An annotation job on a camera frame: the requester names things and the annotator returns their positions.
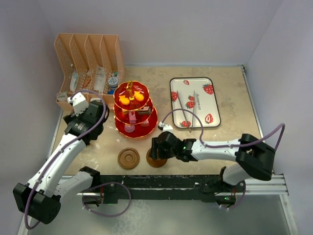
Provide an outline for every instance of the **white rectangular tray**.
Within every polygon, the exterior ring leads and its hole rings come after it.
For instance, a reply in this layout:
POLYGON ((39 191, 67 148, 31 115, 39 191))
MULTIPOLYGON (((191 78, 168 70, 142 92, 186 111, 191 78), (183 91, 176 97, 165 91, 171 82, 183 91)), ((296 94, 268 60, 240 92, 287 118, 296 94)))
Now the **white rectangular tray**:
MULTIPOLYGON (((180 104, 177 98, 179 93, 180 101, 184 109, 193 111, 200 118, 204 127, 216 127, 221 123, 220 113, 217 106, 212 80, 208 77, 174 77, 170 81, 172 110, 179 109, 180 104)), ((192 114, 185 112, 189 125, 192 122, 192 114)), ((182 111, 173 113, 173 122, 179 128, 187 128, 182 111)), ((193 120, 193 127, 201 127, 196 118, 193 120)))

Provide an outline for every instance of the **beige tabletop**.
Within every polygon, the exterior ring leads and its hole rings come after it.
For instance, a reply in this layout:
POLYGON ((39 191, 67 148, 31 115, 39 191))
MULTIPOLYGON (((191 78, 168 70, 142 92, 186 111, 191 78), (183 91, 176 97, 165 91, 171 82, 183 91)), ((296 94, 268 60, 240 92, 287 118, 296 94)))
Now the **beige tabletop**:
MULTIPOLYGON (((205 141, 228 141, 238 139, 242 133, 249 133, 260 138, 260 132, 254 116, 252 105, 246 88, 245 79, 240 67, 126 67, 125 81, 135 80, 146 85, 150 90, 153 105, 157 109, 158 121, 171 111, 170 80, 173 77, 199 77, 212 79, 216 100, 221 116, 221 124, 215 128, 206 128, 203 135, 205 141)), ((222 160, 204 160, 184 163, 177 159, 169 159, 165 166, 153 168, 146 161, 146 153, 151 148, 151 138, 161 132, 156 128, 150 135, 130 139, 121 135, 115 128, 111 110, 104 123, 104 131, 98 140, 92 141, 72 162, 66 175, 75 175, 77 171, 89 166, 100 171, 102 175, 180 175, 180 174, 219 174, 223 166, 234 164, 222 160), (127 147, 135 148, 140 154, 137 167, 123 169, 117 162, 119 152, 127 147)), ((165 123, 171 124, 174 134, 182 139, 199 138, 200 131, 189 133, 174 126, 172 116, 165 123)), ((61 120, 53 150, 60 142, 66 124, 61 120)))

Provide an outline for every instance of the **brown round coaster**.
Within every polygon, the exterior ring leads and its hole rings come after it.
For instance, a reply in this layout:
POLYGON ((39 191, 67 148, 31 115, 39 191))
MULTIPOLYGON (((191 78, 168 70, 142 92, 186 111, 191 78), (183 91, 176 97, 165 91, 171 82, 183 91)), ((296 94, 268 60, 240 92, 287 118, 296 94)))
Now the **brown round coaster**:
POLYGON ((159 167, 162 167, 166 164, 167 159, 153 160, 152 158, 150 158, 150 152, 151 152, 151 149, 148 150, 147 157, 146 157, 147 162, 150 166, 152 166, 154 168, 159 168, 159 167))
POLYGON ((124 148, 118 154, 118 164, 124 169, 135 168, 140 160, 139 153, 134 148, 124 148))

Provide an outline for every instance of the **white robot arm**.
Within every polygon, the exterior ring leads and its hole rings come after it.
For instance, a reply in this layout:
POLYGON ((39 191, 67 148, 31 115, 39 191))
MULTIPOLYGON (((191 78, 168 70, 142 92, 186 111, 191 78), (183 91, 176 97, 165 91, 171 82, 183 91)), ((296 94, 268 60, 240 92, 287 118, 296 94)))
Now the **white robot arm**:
POLYGON ((64 117, 67 128, 59 145, 25 185, 18 183, 13 189, 18 209, 45 224, 56 217, 61 203, 66 203, 77 193, 90 188, 95 179, 100 177, 100 172, 84 167, 58 185, 75 157, 102 133, 103 123, 109 116, 109 109, 104 107, 101 100, 88 104, 81 93, 69 98, 68 102, 74 112, 64 117), (32 198, 31 203, 27 204, 29 198, 32 198))
POLYGON ((240 181, 253 177, 268 181, 271 179, 275 150, 261 142, 250 147, 231 147, 251 143, 257 140, 252 135, 243 134, 238 140, 205 142, 210 146, 226 145, 224 148, 209 148, 196 139, 178 139, 172 132, 171 125, 159 123, 162 133, 152 139, 150 157, 154 160, 176 157, 183 162, 207 159, 227 160, 236 164, 223 167, 222 181, 234 186, 240 181))

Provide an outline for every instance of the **yellow cookie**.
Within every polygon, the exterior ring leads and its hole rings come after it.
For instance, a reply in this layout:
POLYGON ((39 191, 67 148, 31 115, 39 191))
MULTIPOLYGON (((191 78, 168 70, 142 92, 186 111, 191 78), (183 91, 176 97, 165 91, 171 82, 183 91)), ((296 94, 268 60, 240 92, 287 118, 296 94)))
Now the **yellow cookie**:
POLYGON ((144 96, 140 92, 134 92, 134 93, 135 93, 134 96, 136 100, 138 100, 139 102, 144 100, 144 96))
POLYGON ((119 96, 119 102, 121 102, 124 105, 129 105, 129 103, 130 103, 129 99, 126 98, 124 95, 120 95, 119 96))

